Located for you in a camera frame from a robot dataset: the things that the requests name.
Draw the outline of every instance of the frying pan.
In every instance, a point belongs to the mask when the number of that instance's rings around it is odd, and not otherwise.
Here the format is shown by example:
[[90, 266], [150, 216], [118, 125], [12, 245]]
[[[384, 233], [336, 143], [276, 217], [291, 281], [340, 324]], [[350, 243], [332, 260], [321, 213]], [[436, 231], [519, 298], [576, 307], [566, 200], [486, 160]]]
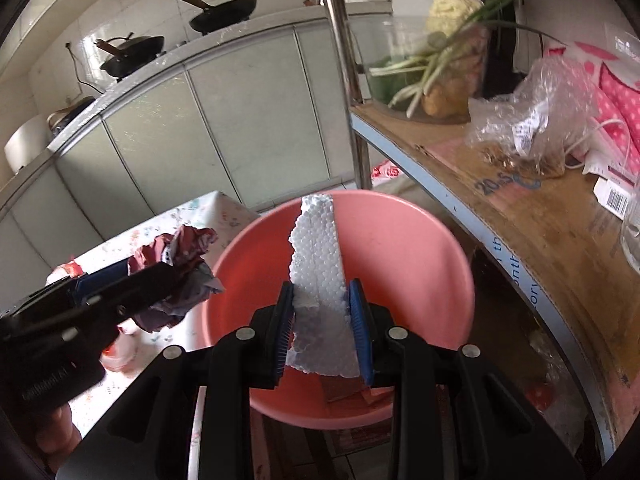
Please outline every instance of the frying pan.
[[258, 0], [230, 0], [212, 7], [202, 0], [182, 1], [202, 9], [202, 14], [193, 18], [189, 25], [203, 35], [248, 20], [258, 3]]
[[[139, 36], [132, 38], [133, 32], [126, 38], [116, 37], [110, 40], [96, 40], [95, 46], [111, 54], [100, 68], [118, 80], [135, 72], [153, 61], [162, 51], [164, 36]], [[111, 44], [113, 40], [125, 40], [119, 46]]]

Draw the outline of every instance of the wooden shelf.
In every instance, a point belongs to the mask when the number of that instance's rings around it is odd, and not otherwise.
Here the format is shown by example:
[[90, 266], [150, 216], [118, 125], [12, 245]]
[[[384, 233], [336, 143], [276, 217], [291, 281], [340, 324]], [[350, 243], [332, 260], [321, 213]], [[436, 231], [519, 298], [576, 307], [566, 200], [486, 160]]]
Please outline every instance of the wooden shelf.
[[640, 407], [640, 277], [619, 244], [621, 222], [569, 171], [531, 180], [484, 162], [465, 126], [398, 120], [352, 108], [354, 129], [449, 209], [511, 276], [572, 367], [608, 458]]

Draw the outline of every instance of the glass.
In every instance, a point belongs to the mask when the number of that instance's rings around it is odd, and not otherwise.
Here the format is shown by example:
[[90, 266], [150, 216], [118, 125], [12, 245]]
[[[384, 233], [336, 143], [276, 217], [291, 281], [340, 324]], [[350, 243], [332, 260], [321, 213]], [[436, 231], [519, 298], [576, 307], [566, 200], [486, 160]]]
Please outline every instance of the glass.
[[640, 178], [636, 180], [622, 222], [620, 244], [626, 260], [640, 274]]
[[[468, 99], [482, 89], [489, 32], [471, 24], [454, 34], [458, 26], [445, 18], [353, 20], [374, 104], [400, 119], [467, 123]], [[428, 88], [416, 104], [414, 87]]]

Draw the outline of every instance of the white foam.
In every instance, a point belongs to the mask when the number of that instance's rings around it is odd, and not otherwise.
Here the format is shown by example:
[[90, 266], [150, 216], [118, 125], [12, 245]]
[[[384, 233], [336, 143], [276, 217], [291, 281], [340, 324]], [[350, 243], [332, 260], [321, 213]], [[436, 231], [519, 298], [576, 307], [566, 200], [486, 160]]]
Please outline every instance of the white foam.
[[329, 195], [302, 199], [302, 213], [289, 237], [295, 285], [294, 339], [287, 365], [306, 373], [357, 377], [356, 357], [342, 256]]

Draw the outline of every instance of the floral tablecloth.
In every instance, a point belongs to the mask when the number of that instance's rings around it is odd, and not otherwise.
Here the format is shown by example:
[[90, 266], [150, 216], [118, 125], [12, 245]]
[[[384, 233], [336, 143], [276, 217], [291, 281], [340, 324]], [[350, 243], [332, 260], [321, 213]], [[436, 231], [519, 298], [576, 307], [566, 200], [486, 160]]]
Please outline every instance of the floral tablecloth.
[[[175, 207], [113, 237], [78, 256], [76, 262], [84, 272], [91, 273], [103, 269], [131, 256], [138, 247], [150, 243], [159, 234], [172, 234], [180, 225], [185, 224], [196, 228], [211, 227], [218, 234], [218, 239], [210, 245], [204, 256], [205, 261], [212, 267], [223, 250], [231, 243], [231, 240], [257, 218], [258, 214], [225, 194], [215, 191]], [[137, 339], [136, 357], [126, 371], [111, 372], [107, 370], [104, 379], [99, 384], [70, 402], [73, 421], [82, 436], [87, 434], [124, 389], [163, 348], [177, 344], [187, 351], [192, 351], [204, 346], [204, 342], [200, 338], [200, 330], [198, 330], [200, 309], [201, 306], [194, 308], [177, 326], [163, 328], [160, 332], [153, 334], [140, 330], [132, 321], [123, 325], [124, 331], [134, 335]], [[197, 478], [200, 415], [201, 406], [199, 403], [191, 438], [190, 479]], [[255, 438], [261, 433], [261, 429], [260, 417], [252, 412], [252, 431], [255, 433], [252, 435], [254, 450], [264, 447], [263, 442], [255, 441]]]

